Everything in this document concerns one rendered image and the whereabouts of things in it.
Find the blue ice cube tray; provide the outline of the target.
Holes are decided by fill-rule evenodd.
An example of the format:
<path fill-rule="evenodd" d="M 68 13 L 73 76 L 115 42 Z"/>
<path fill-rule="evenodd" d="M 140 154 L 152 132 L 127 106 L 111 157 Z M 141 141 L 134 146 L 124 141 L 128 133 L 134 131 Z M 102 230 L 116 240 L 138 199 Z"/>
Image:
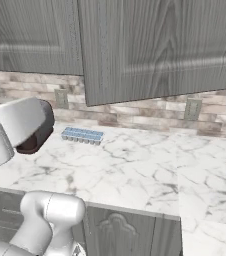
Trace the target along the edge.
<path fill-rule="evenodd" d="M 74 127 L 66 127 L 61 133 L 63 140 L 74 142 L 100 145 L 103 140 L 104 133 L 95 130 L 81 129 Z"/>

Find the grey wall cupboard door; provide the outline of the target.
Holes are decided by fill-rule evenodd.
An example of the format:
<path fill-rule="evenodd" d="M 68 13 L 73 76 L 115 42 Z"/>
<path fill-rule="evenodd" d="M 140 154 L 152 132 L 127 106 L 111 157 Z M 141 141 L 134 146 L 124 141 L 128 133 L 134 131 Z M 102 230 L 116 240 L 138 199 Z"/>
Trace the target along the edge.
<path fill-rule="evenodd" d="M 0 0 L 0 71 L 81 75 L 77 0 Z"/>
<path fill-rule="evenodd" d="M 78 0 L 86 104 L 226 89 L 226 0 Z"/>

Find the grey base cupboard door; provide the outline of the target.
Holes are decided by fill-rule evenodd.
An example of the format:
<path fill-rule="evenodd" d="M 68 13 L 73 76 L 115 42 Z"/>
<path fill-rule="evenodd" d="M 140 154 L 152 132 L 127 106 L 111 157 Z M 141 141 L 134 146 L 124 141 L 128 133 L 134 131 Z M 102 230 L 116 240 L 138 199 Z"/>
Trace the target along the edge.
<path fill-rule="evenodd" d="M 0 241 L 9 242 L 23 222 L 20 203 L 24 191 L 0 189 Z"/>
<path fill-rule="evenodd" d="M 88 206 L 84 226 L 88 256 L 183 256 L 179 217 Z"/>

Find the grey wall socket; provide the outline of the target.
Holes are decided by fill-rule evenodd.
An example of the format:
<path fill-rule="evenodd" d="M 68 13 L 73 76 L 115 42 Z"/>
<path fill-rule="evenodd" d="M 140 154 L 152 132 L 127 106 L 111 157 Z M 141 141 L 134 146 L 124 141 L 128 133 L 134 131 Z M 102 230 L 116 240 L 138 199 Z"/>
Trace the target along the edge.
<path fill-rule="evenodd" d="M 202 101 L 199 99 L 187 99 L 184 119 L 189 121 L 196 121 L 201 111 Z"/>
<path fill-rule="evenodd" d="M 56 99 L 56 105 L 58 108 L 61 108 L 61 109 L 69 108 L 67 91 L 65 89 L 56 89 L 55 99 Z"/>

